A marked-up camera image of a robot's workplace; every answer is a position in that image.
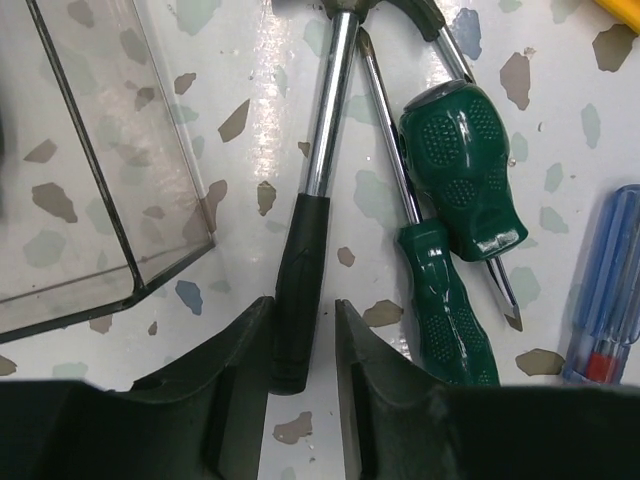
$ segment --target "transparent blue handle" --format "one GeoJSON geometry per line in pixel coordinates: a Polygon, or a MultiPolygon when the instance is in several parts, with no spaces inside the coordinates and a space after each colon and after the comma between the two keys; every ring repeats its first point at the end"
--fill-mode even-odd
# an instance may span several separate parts
{"type": "Polygon", "coordinates": [[[618,384],[640,336],[640,185],[607,199],[598,221],[563,376],[618,384]]]}

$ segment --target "screwdriver tip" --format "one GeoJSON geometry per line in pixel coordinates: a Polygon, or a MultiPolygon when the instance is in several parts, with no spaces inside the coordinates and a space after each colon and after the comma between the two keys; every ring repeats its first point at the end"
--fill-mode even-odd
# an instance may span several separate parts
{"type": "Polygon", "coordinates": [[[511,328],[522,332],[524,328],[522,327],[522,316],[520,315],[520,307],[518,305],[513,306],[513,312],[510,312],[511,315],[505,313],[504,318],[507,319],[507,323],[511,328]]]}
{"type": "Polygon", "coordinates": [[[363,27],[358,30],[358,47],[360,48],[360,53],[365,57],[374,55],[373,42],[369,33],[363,27]]]}

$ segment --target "screwdriver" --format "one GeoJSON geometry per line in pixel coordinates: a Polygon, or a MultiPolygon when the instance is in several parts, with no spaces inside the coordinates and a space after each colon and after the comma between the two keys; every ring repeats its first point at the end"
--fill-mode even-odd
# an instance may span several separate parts
{"type": "Polygon", "coordinates": [[[414,314],[420,358],[434,377],[452,385],[499,385],[489,338],[476,319],[449,252],[447,230],[437,218],[423,219],[418,198],[400,154],[398,131],[371,37],[360,28],[357,41],[409,226],[397,242],[413,277],[414,314]]]}
{"type": "Polygon", "coordinates": [[[449,230],[451,250],[467,262],[486,262],[507,321],[522,331],[520,307],[500,258],[528,235],[507,178],[509,139],[442,14],[430,21],[454,80],[405,107],[399,123],[402,155],[416,188],[431,198],[449,230]]]}
{"type": "Polygon", "coordinates": [[[640,337],[640,185],[607,199],[582,285],[563,377],[617,385],[640,337]]]}

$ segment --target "green screwdriver handle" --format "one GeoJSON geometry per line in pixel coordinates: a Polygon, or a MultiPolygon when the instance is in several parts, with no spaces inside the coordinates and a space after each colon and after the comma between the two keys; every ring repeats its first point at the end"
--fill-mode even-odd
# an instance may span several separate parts
{"type": "Polygon", "coordinates": [[[489,338],[476,319],[437,219],[400,230],[413,273],[413,310],[427,372],[452,385],[499,385],[489,338]]]}
{"type": "Polygon", "coordinates": [[[507,178],[509,139],[480,88],[454,80],[425,92],[405,108],[399,132],[409,176],[460,258],[488,260],[527,238],[507,178]]]}

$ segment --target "black rubber grip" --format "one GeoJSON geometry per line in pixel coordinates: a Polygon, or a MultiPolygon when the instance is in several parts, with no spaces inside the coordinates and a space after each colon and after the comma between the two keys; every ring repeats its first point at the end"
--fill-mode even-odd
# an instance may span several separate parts
{"type": "Polygon", "coordinates": [[[284,247],[274,315],[271,393],[293,395],[307,384],[324,277],[330,200],[298,195],[284,247]]]}

